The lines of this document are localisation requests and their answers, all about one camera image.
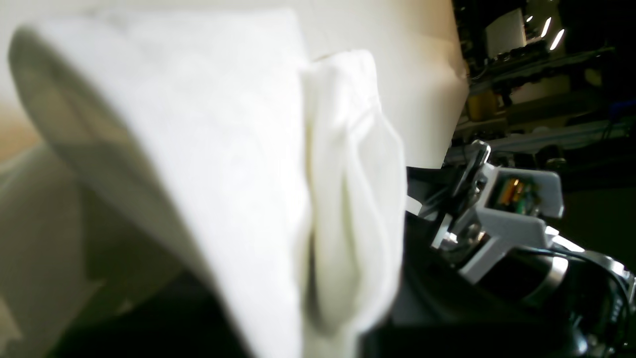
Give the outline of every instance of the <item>white towel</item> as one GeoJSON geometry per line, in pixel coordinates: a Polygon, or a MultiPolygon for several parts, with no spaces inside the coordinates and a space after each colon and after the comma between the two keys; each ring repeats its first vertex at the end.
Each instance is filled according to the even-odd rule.
{"type": "Polygon", "coordinates": [[[46,140],[216,292],[255,356],[354,354],[398,282],[406,194],[369,54],[309,66],[286,10],[105,13],[23,27],[10,61],[46,140]]]}

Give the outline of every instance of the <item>white wall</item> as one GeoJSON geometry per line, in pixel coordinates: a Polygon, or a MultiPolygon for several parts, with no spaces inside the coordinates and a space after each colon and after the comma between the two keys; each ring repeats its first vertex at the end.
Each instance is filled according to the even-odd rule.
{"type": "Polygon", "coordinates": [[[311,58],[351,48],[375,56],[387,116],[407,164],[439,167],[466,96],[450,0],[0,0],[0,161],[38,140],[7,65],[11,34],[37,18],[99,8],[136,10],[293,7],[311,58]]]}

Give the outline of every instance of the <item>ceiling light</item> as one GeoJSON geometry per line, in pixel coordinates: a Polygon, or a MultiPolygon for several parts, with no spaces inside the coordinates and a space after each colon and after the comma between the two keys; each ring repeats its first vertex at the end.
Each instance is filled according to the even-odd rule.
{"type": "Polygon", "coordinates": [[[552,18],[548,17],[546,20],[546,24],[543,25],[543,32],[541,33],[541,37],[544,38],[548,34],[548,29],[550,28],[550,22],[552,22],[552,18]]]}
{"type": "Polygon", "coordinates": [[[552,46],[550,46],[550,51],[552,51],[555,48],[557,48],[558,43],[559,43],[559,41],[561,41],[561,38],[563,37],[564,33],[565,33],[565,29],[561,29],[561,31],[559,31],[558,34],[556,34],[555,41],[552,42],[552,46]]]}

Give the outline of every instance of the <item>white cloth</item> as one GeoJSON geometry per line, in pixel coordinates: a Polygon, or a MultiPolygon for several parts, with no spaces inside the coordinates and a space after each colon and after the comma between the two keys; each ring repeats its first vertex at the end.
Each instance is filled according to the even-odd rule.
{"type": "Polygon", "coordinates": [[[10,61],[46,140],[216,291],[254,355],[321,355],[311,339],[351,356],[355,335],[384,314],[406,187],[368,54],[310,68],[326,77],[308,80],[304,98],[308,61],[290,11],[106,13],[23,27],[10,61]],[[315,204],[315,322],[302,303],[311,299],[310,185],[326,199],[315,204]],[[354,289],[337,293],[344,283],[354,289]],[[307,333],[321,322],[328,329],[307,333]]]}

